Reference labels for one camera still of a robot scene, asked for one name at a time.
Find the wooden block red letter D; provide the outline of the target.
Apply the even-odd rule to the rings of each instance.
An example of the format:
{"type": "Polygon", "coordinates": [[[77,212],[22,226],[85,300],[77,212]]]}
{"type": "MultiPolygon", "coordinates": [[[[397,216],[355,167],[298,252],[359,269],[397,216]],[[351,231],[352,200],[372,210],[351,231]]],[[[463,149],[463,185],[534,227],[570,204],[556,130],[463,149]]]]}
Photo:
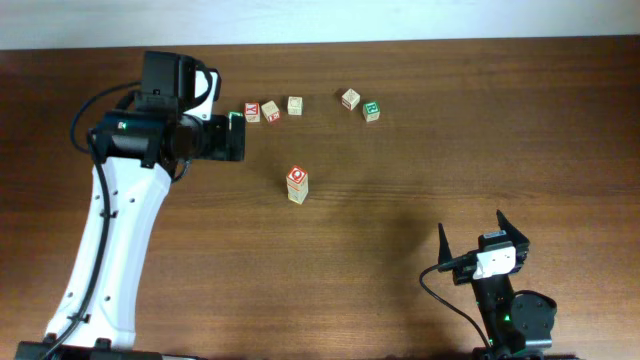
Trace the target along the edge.
{"type": "Polygon", "coordinates": [[[294,165],[286,176],[287,186],[294,192],[308,190],[308,172],[298,165],[294,165]]]}

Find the red letter E block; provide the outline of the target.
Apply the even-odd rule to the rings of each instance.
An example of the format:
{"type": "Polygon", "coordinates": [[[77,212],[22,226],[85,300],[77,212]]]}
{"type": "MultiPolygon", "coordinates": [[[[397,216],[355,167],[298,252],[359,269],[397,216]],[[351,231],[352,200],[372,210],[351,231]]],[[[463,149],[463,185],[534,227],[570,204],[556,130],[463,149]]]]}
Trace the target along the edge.
{"type": "Polygon", "coordinates": [[[261,111],[269,123],[281,118],[281,111],[273,100],[262,104],[261,111]]]}

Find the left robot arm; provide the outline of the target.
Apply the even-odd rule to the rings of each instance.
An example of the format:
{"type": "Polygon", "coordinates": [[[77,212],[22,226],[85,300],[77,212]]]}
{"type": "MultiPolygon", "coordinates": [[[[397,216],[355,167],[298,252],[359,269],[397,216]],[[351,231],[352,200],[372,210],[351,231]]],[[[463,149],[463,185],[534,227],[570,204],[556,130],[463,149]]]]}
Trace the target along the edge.
{"type": "Polygon", "coordinates": [[[151,232],[171,186],[196,160],[241,162],[243,115],[216,115],[219,71],[188,55],[148,51],[140,80],[86,133],[93,162],[84,233],[64,296],[39,342],[18,359],[159,359],[138,351],[135,311],[151,232]]]}

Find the wooden block letter H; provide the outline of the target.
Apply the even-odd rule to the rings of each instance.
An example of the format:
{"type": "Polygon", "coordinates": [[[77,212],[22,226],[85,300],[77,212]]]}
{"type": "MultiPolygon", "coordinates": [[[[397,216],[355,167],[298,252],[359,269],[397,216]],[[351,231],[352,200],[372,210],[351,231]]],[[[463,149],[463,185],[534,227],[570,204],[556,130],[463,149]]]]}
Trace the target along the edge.
{"type": "Polygon", "coordinates": [[[287,190],[288,190],[288,198],[297,204],[302,204],[308,194],[308,189],[306,187],[294,188],[294,187],[288,186],[287,190]]]}

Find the red letter Y block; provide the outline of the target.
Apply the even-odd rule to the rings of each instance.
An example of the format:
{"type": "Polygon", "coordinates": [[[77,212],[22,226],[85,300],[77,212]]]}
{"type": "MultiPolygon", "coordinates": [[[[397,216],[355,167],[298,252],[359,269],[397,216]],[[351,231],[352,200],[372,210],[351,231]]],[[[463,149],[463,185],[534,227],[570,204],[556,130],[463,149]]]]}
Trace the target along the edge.
{"type": "Polygon", "coordinates": [[[261,117],[260,104],[247,102],[244,106],[244,117],[248,123],[259,123],[261,117]]]}

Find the wooden block red side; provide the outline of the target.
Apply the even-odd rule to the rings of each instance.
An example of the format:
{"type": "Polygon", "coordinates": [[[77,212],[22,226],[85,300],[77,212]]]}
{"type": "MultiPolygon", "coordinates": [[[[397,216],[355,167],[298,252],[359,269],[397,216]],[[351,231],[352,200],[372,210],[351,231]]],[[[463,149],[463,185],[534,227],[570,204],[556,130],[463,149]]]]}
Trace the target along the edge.
{"type": "Polygon", "coordinates": [[[349,88],[344,92],[341,96],[342,105],[347,108],[349,111],[353,111],[361,100],[361,96],[354,89],[349,88]]]}

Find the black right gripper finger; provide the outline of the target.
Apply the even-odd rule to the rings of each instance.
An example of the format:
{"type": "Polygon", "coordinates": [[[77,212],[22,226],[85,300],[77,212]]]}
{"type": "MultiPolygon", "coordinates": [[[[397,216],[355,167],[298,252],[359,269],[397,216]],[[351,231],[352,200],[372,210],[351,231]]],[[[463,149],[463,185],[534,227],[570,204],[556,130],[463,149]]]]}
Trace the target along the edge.
{"type": "Polygon", "coordinates": [[[438,271],[445,272],[451,269],[453,256],[451,254],[449,242],[442,223],[438,224],[439,237],[439,253],[438,253],[438,271]]]}
{"type": "Polygon", "coordinates": [[[522,234],[500,210],[496,211],[496,216],[500,229],[506,232],[514,245],[530,244],[529,239],[522,234]]]}

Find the plain wooden block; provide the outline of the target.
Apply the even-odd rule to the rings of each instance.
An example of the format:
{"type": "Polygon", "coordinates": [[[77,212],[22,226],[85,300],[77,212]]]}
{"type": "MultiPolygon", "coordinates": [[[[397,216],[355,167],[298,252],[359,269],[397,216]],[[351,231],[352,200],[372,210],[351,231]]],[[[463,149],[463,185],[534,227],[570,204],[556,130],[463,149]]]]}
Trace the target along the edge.
{"type": "Polygon", "coordinates": [[[301,116],[303,114],[303,98],[297,96],[289,96],[287,100],[287,112],[292,116],[301,116]]]}

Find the green letter B block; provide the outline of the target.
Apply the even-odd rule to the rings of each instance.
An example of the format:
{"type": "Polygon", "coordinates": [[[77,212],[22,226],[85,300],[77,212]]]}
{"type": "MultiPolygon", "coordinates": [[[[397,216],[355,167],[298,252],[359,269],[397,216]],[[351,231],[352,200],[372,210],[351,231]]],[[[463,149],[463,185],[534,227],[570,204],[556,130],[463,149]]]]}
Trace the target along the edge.
{"type": "Polygon", "coordinates": [[[244,127],[245,117],[241,112],[231,111],[228,113],[229,129],[240,129],[244,127]]]}

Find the green letter R block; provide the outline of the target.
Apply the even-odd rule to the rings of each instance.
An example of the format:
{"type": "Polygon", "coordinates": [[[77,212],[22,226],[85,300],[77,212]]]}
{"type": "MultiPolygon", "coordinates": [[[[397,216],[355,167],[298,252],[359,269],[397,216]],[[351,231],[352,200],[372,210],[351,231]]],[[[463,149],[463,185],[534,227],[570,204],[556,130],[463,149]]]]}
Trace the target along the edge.
{"type": "Polygon", "coordinates": [[[366,122],[378,120],[381,114],[380,105],[377,101],[364,103],[362,110],[366,122]]]}

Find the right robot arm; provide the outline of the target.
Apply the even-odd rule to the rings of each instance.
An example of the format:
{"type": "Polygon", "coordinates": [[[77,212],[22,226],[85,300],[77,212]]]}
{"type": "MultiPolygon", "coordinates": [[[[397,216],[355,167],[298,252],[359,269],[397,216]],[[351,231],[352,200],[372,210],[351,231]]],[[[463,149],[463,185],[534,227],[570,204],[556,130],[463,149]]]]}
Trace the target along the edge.
{"type": "Polygon", "coordinates": [[[438,270],[451,272],[456,285],[473,288],[483,320],[485,345],[475,359],[542,359],[552,346],[557,303],[532,290],[516,291],[510,277],[529,255],[529,239],[501,211],[499,230],[478,237],[478,248],[453,257],[442,225],[438,226],[438,270]]]}

